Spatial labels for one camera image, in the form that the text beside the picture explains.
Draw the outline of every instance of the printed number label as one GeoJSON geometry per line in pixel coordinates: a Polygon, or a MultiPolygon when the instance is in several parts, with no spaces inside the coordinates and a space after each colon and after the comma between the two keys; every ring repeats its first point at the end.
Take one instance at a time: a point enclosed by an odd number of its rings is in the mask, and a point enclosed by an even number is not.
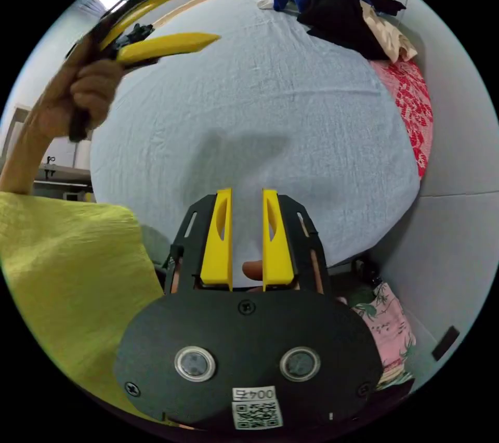
{"type": "Polygon", "coordinates": [[[234,401],[274,400],[275,387],[235,387],[232,389],[234,401]]]}

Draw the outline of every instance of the qr code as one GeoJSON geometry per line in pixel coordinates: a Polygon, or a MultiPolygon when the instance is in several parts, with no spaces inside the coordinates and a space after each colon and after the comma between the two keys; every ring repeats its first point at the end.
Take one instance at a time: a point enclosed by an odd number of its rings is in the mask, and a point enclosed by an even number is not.
{"type": "Polygon", "coordinates": [[[277,400],[233,402],[232,413],[236,429],[271,429],[282,426],[277,400]]]}

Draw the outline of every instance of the bed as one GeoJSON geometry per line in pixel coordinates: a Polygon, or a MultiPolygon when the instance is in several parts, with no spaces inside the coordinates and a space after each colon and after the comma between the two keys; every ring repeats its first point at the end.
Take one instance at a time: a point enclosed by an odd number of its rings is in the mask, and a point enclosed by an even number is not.
{"type": "Polygon", "coordinates": [[[98,202],[130,208],[156,262],[190,204],[233,188],[234,285],[261,258],[261,189],[307,208],[326,261],[375,245],[417,196],[431,107],[413,62],[368,62],[258,0],[195,2],[151,37],[217,33],[128,75],[93,135],[98,202]]]}

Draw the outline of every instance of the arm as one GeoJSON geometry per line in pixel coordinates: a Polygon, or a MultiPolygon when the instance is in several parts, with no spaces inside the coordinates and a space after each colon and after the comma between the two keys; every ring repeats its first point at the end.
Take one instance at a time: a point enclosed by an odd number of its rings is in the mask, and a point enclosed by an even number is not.
{"type": "Polygon", "coordinates": [[[111,60],[87,65],[92,48],[90,36],[83,37],[34,105],[0,175],[1,192],[31,193],[48,146],[54,138],[68,135],[74,111],[88,110],[89,129],[106,119],[123,69],[111,60]]]}
{"type": "Polygon", "coordinates": [[[30,113],[0,175],[0,191],[29,195],[50,142],[37,129],[36,117],[30,113]]]}

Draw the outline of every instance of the yellow sleeve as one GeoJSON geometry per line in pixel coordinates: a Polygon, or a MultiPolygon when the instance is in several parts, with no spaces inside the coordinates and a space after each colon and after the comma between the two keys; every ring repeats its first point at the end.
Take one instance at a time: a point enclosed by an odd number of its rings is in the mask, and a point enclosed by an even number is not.
{"type": "Polygon", "coordinates": [[[24,321],[54,364],[98,398],[148,419],[112,371],[126,326],[162,295],[133,214],[1,192],[0,263],[24,321]]]}

